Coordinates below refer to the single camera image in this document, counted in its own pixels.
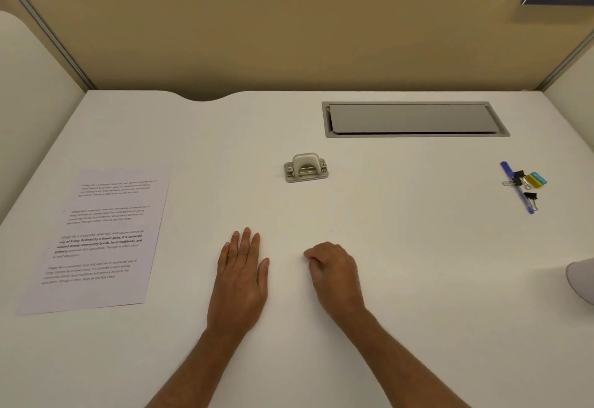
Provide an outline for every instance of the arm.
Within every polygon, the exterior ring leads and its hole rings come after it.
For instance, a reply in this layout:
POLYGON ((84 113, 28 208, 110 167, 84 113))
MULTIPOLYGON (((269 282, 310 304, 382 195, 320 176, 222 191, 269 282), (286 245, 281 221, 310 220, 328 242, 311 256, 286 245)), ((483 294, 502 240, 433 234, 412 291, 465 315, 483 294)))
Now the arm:
POLYGON ((320 303, 359 350, 394 408, 468 408, 365 308, 352 256, 329 242, 303 254, 320 303))
POLYGON ((207 326, 188 358, 147 408, 206 408, 246 333, 256 324, 268 296, 266 258, 258 266, 260 235, 234 232, 219 256, 207 326))

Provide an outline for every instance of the metal flap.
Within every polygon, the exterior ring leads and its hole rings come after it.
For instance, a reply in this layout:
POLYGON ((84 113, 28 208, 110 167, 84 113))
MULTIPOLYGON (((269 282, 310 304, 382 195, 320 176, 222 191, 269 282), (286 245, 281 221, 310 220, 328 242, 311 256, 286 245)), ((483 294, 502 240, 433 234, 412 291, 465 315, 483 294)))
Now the metal flap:
POLYGON ((491 105, 479 103, 324 103, 328 137, 508 136, 491 105))

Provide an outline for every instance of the hand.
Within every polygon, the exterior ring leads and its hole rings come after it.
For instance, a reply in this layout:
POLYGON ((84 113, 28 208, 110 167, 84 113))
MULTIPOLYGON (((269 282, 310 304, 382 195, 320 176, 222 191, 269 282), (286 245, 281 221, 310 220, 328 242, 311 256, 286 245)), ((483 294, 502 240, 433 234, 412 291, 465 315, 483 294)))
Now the hand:
POLYGON ((234 232, 219 256, 217 277, 210 298, 207 330, 215 334, 243 336, 256 324, 268 297, 266 258, 258 266, 260 234, 249 244, 249 228, 243 231, 238 250, 239 232, 234 232))
POLYGON ((303 254, 309 259, 309 272, 318 300, 326 312, 344 328, 349 318, 365 311, 357 264, 340 245, 317 244, 303 254))

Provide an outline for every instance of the forearm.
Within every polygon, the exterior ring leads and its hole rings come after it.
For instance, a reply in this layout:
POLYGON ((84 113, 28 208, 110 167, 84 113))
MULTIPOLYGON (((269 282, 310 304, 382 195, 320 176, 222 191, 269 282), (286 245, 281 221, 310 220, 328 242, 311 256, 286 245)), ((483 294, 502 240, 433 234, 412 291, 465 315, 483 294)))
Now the forearm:
POLYGON ((206 408, 241 339, 206 329, 147 408, 206 408))
POLYGON ((394 408, 468 408, 391 337, 370 312, 350 316, 340 327, 359 350, 394 408))

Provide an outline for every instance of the person's left hand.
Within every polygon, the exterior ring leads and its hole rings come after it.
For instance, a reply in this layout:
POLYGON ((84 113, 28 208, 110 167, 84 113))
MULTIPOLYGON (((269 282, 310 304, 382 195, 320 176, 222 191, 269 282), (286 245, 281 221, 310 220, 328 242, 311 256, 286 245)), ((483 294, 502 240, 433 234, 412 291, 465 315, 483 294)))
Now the person's left hand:
POLYGON ((234 232, 219 256, 217 277, 210 298, 207 329, 216 334, 243 337, 258 321, 268 297, 270 259, 258 266, 260 234, 249 244, 249 228, 243 231, 238 250, 239 232, 234 232))

